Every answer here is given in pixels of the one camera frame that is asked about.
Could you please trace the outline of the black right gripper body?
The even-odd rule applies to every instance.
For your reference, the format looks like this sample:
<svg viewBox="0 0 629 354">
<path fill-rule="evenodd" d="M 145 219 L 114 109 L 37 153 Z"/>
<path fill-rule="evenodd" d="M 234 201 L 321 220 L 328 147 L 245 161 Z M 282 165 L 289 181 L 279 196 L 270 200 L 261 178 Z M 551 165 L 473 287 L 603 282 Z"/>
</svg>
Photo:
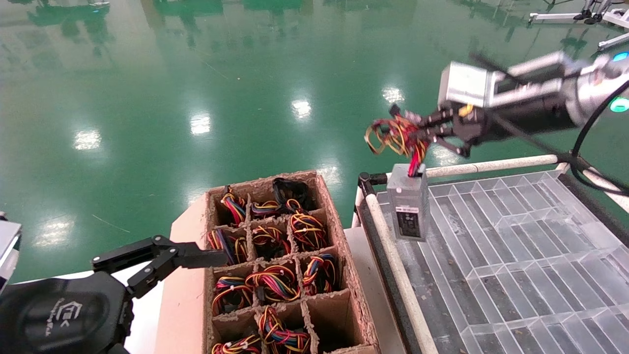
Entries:
<svg viewBox="0 0 629 354">
<path fill-rule="evenodd" d="M 514 134 L 504 128 L 507 122 L 525 134 L 575 129 L 578 114 L 575 80 L 548 80 L 494 93 L 490 80 L 460 80 L 458 107 L 472 106 L 469 114 L 459 114 L 458 138 L 471 146 L 503 141 Z"/>
</svg>

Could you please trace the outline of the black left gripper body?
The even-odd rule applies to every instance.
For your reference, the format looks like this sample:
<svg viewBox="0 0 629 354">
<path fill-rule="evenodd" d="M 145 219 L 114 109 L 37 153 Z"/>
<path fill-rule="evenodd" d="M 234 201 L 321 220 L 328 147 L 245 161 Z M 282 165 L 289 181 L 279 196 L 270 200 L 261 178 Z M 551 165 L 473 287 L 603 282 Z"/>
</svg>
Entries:
<svg viewBox="0 0 629 354">
<path fill-rule="evenodd" d="M 125 354 L 132 298 L 104 272 L 7 286 L 0 303 L 3 354 Z"/>
</svg>

